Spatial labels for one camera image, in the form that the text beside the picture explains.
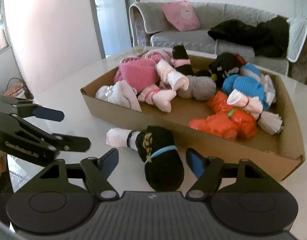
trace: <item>black sock doll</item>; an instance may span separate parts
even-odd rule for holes
[[[247,62],[239,55],[224,52],[217,56],[216,60],[209,64],[209,70],[200,70],[195,73],[196,76],[211,76],[217,87],[222,87],[224,80],[232,74],[238,74],[240,68]]]
[[[176,45],[173,47],[172,57],[173,59],[171,60],[171,63],[178,72],[182,73],[185,76],[193,76],[191,62],[187,51],[183,45]]]
[[[146,180],[155,191],[176,191],[181,186],[184,169],[171,131],[159,126],[141,132],[113,128],[107,133],[107,144],[138,151]]]

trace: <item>black jacket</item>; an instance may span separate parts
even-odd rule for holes
[[[256,56],[284,57],[289,43],[289,24],[280,16],[258,23],[256,27],[239,20],[229,20],[211,28],[208,34],[214,40],[251,46]]]

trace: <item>door frame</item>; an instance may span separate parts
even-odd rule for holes
[[[125,0],[131,46],[133,44],[133,39],[132,39],[131,27],[130,27],[129,7],[134,2],[139,2],[139,1],[140,0]],[[97,7],[95,5],[95,0],[90,0],[90,7],[91,7],[92,18],[93,18],[93,21],[94,21],[94,26],[95,26],[95,34],[96,34],[97,40],[98,40],[100,55],[101,55],[101,58],[104,59],[104,58],[106,58],[106,54],[104,52],[104,47],[103,47],[103,42],[102,42],[102,37],[101,37],[101,30],[100,30],[100,25],[99,25],[99,21],[98,21]]]

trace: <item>circular pad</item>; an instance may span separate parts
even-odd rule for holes
[[[235,192],[233,185],[211,198],[214,215],[226,226],[246,234],[275,234],[289,228],[297,217],[298,204],[288,192],[266,190]]]
[[[70,187],[72,193],[49,190],[12,195],[7,203],[11,222],[34,234],[61,233],[83,223],[93,210],[92,196],[76,185]]]

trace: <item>cardboard box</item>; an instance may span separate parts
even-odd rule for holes
[[[208,68],[213,59],[190,56],[191,64],[197,69]],[[176,97],[172,100],[171,113],[161,112],[156,106],[140,103],[142,113],[95,98],[103,85],[113,85],[118,67],[105,73],[81,89],[90,113],[117,127],[143,130],[148,125],[163,126],[172,131],[175,144],[181,150],[192,147],[202,155],[217,156],[226,163],[238,163],[247,158],[257,164],[277,181],[282,181],[304,162],[304,147],[295,109],[279,76],[270,74],[276,88],[277,103],[270,111],[278,113],[284,129],[279,135],[269,135],[258,127],[251,139],[238,138],[229,141],[188,127],[194,118],[206,118],[214,112],[205,102]]]

